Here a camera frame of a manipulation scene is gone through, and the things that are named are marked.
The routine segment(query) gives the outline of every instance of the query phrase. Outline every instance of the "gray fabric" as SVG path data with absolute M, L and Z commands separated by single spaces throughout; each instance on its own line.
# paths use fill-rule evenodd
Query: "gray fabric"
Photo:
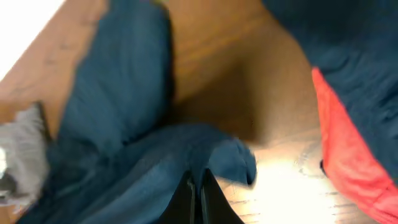
M 18 112 L 0 126 L 0 148 L 6 153 L 6 173 L 0 180 L 0 206 L 28 205 L 38 199 L 49 167 L 45 157 L 45 125 L 39 104 Z

